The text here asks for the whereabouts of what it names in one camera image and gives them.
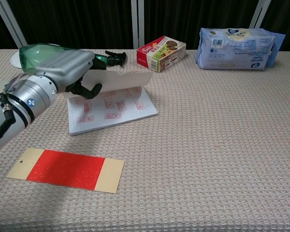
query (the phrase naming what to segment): paper sheet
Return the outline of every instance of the paper sheet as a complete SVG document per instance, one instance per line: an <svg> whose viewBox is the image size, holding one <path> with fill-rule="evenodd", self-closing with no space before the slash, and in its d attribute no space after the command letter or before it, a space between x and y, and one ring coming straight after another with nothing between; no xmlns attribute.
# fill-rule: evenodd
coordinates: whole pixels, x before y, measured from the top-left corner
<svg viewBox="0 0 290 232"><path fill-rule="evenodd" d="M70 135L158 114L143 87L104 92L91 100L69 98L68 112Z"/></svg>
<svg viewBox="0 0 290 232"><path fill-rule="evenodd" d="M123 160L28 148L8 178L116 193Z"/></svg>
<svg viewBox="0 0 290 232"><path fill-rule="evenodd" d="M109 70L88 70L83 76L82 86L92 89L101 83L101 92L145 86L149 83L152 72L116 72ZM63 93L66 98L78 97L72 93Z"/></svg>

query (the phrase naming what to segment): cable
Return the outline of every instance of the cable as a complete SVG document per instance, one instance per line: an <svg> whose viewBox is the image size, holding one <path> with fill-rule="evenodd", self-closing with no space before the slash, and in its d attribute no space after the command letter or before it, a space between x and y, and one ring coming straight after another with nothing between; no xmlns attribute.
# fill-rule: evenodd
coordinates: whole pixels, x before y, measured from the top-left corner
<svg viewBox="0 0 290 232"><path fill-rule="evenodd" d="M8 97L5 94L1 94L2 103L0 106L2 107L2 111L4 113L5 120L0 125L0 138L4 136L4 134L8 131L10 126L16 122L12 105L10 104Z"/></svg>

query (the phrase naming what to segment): wipes package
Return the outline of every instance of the wipes package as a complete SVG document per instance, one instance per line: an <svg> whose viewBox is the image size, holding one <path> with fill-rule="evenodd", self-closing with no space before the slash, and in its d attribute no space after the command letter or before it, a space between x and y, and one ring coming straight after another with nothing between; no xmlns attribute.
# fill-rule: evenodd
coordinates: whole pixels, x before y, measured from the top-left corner
<svg viewBox="0 0 290 232"><path fill-rule="evenodd" d="M196 62L202 69L264 69L274 63L284 36L264 29L201 28Z"/></svg>

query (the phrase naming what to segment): cracker box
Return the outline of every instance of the cracker box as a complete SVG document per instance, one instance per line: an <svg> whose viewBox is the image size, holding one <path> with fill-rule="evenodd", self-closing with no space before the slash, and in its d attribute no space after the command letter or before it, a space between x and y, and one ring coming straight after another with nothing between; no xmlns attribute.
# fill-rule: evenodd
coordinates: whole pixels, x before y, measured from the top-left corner
<svg viewBox="0 0 290 232"><path fill-rule="evenodd" d="M167 36L137 49L137 62L158 73L181 60L186 53L186 44Z"/></svg>

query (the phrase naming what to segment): textured tablecloth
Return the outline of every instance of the textured tablecloth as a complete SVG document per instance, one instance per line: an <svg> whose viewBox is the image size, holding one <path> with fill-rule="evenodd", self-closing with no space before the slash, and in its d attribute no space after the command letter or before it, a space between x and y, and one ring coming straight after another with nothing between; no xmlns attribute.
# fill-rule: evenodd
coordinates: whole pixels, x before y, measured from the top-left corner
<svg viewBox="0 0 290 232"><path fill-rule="evenodd" d="M15 51L0 80L21 73ZM124 71L150 72L126 52ZM201 70L195 53L145 86L158 116L71 137L58 96L0 152L2 231L290 231L290 52L265 71ZM117 194L6 178L28 147L123 159Z"/></svg>

